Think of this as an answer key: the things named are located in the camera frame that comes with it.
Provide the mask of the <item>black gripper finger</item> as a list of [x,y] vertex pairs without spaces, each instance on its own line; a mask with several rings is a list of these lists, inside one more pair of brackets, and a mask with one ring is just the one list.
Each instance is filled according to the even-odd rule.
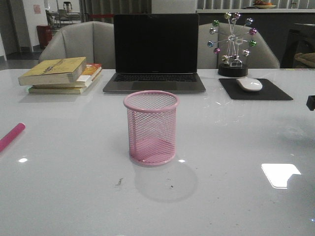
[[309,95],[306,106],[308,107],[309,110],[314,110],[315,109],[315,95]]

